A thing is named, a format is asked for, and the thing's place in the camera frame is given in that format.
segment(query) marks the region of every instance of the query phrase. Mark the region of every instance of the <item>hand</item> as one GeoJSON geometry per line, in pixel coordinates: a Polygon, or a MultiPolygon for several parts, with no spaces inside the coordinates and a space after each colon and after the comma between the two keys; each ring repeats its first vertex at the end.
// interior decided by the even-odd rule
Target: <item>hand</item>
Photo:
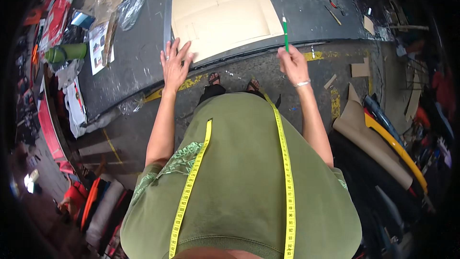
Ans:
{"type": "Polygon", "coordinates": [[[161,65],[163,66],[163,78],[165,81],[163,95],[168,93],[175,95],[177,93],[180,86],[187,78],[190,63],[194,57],[193,53],[189,53],[185,58],[184,66],[182,66],[182,58],[187,53],[192,42],[187,42],[179,53],[177,53],[176,50],[179,46],[179,42],[179,37],[176,38],[172,46],[171,41],[168,41],[166,43],[166,53],[163,50],[160,52],[161,65]]]}
{"type": "Polygon", "coordinates": [[[309,80],[307,61],[297,48],[289,45],[288,53],[284,47],[280,47],[276,57],[280,60],[280,71],[287,75],[294,86],[309,80]]]}

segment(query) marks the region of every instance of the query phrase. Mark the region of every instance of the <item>yellow measuring tape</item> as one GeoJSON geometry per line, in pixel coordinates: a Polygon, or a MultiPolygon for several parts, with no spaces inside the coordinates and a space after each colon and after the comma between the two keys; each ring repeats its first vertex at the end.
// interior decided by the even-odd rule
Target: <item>yellow measuring tape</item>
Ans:
{"type": "MultiPolygon", "coordinates": [[[[283,154],[283,167],[284,167],[284,178],[286,182],[286,241],[284,245],[284,259],[294,258],[294,245],[295,245],[295,197],[294,197],[294,182],[292,179],[291,171],[291,160],[289,159],[288,145],[286,144],[286,138],[284,136],[283,125],[281,123],[281,116],[276,106],[271,102],[268,95],[264,94],[268,103],[270,103],[275,113],[276,125],[278,127],[278,135],[281,143],[281,151],[283,154]]],[[[179,207],[177,208],[176,217],[174,219],[174,225],[172,226],[171,240],[169,242],[169,258],[171,259],[176,254],[177,240],[179,238],[180,226],[182,219],[184,218],[185,210],[187,209],[187,203],[189,202],[190,194],[192,192],[193,184],[195,183],[196,175],[201,165],[204,152],[211,139],[211,128],[213,120],[210,119],[206,123],[206,135],[204,144],[201,147],[200,152],[195,158],[192,170],[187,177],[182,196],[180,198],[179,207]]]]}

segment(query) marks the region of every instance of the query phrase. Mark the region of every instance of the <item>orange fabric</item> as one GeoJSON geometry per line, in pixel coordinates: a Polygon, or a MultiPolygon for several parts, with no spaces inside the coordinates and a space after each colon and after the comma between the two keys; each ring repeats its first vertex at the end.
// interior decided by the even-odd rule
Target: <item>orange fabric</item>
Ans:
{"type": "Polygon", "coordinates": [[[89,209],[91,208],[91,205],[93,204],[93,202],[96,200],[96,196],[98,195],[98,185],[99,185],[100,180],[101,178],[98,177],[92,183],[91,190],[89,191],[88,199],[86,200],[85,210],[83,211],[83,217],[81,218],[80,230],[83,230],[83,226],[85,225],[86,218],[88,218],[89,209]]]}

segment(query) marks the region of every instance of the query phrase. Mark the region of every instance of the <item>plastic bag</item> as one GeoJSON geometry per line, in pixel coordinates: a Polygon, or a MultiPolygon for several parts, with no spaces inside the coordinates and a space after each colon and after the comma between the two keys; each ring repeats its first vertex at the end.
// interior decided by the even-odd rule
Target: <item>plastic bag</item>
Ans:
{"type": "Polygon", "coordinates": [[[145,95],[140,92],[118,104],[118,109],[123,115],[130,115],[132,113],[138,112],[139,109],[144,105],[144,102],[145,95]]]}
{"type": "Polygon", "coordinates": [[[58,90],[65,89],[74,82],[84,62],[83,59],[74,59],[66,68],[62,68],[56,72],[58,90]]]}
{"type": "Polygon", "coordinates": [[[43,28],[43,35],[40,41],[38,51],[43,54],[53,46],[60,44],[65,24],[67,21],[67,13],[73,0],[56,0],[51,7],[51,10],[46,18],[43,28]]]}
{"type": "Polygon", "coordinates": [[[139,11],[145,0],[124,0],[119,6],[120,13],[118,25],[121,26],[123,31],[131,29],[139,16],[139,11]]]}

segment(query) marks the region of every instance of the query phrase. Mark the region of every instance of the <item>paint stain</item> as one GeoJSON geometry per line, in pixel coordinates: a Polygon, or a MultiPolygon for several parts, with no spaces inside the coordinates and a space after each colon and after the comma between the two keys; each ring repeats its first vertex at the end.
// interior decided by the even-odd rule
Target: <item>paint stain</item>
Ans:
{"type": "Polygon", "coordinates": [[[331,116],[333,120],[340,116],[340,94],[336,88],[331,89],[331,116]]]}

